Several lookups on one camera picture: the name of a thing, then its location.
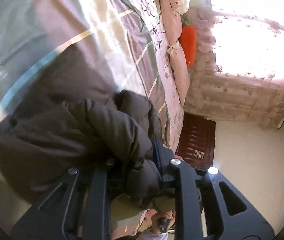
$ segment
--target white sleeve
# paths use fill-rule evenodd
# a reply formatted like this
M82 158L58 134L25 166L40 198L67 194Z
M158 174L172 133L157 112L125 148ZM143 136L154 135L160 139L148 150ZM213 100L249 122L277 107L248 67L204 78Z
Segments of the white sleeve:
M168 233L154 234L151 230L152 229L144 230L137 240L168 240Z

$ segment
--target person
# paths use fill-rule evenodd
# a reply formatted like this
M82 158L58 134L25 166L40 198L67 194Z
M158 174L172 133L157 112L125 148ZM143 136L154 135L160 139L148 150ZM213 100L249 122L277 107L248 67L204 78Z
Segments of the person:
M152 228L144 230L138 237L138 240L167 240L169 233L161 233L159 221L162 218L170 219L168 228L172 227L175 222L175 211L167 211L164 213L155 213L152 219Z

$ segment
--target dark down jacket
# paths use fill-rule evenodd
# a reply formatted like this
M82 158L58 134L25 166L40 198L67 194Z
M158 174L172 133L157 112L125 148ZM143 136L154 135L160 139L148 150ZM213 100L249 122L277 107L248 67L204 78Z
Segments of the dark down jacket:
M76 48L68 48L0 123L0 170L32 203L70 167L93 168L116 156L128 170L127 194L157 195L161 177L149 138L162 138L162 131L152 103L123 91L105 105L112 88L91 80L82 60Z

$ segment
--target floral curtain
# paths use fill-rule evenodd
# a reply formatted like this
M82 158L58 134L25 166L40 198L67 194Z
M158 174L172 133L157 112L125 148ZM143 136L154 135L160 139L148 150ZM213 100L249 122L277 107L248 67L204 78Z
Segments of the floral curtain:
M197 56L184 110L279 128L284 120L284 24L212 6L191 7Z

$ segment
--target orange carrot pillow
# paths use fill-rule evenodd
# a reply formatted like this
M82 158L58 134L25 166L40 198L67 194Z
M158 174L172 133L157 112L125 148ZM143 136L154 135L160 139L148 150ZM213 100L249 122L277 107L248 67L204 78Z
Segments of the orange carrot pillow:
M192 67L196 57L196 29L189 23L189 20L182 20L182 34L179 42L184 51L186 65Z

